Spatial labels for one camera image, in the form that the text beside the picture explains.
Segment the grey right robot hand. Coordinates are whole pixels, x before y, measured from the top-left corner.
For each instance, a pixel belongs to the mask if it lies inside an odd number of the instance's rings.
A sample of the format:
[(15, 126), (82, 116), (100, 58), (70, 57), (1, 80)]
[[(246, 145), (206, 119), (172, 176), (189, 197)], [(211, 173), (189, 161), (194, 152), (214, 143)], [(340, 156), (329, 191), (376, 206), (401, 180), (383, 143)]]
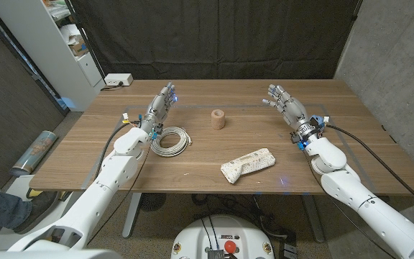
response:
[(270, 84), (267, 93), (272, 100), (263, 99), (262, 102), (281, 113), (284, 121), (294, 130), (300, 141), (309, 144), (321, 137), (320, 127), (314, 125), (316, 120), (309, 117), (304, 105), (282, 86)]

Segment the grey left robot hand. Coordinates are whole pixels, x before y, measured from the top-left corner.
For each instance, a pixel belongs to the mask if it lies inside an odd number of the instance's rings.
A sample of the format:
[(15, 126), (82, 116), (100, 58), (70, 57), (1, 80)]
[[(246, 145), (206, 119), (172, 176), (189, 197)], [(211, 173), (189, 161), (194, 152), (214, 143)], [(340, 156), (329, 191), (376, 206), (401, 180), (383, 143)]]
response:
[(146, 133), (160, 132), (171, 106), (178, 100), (175, 85), (170, 81), (148, 105), (139, 128)]

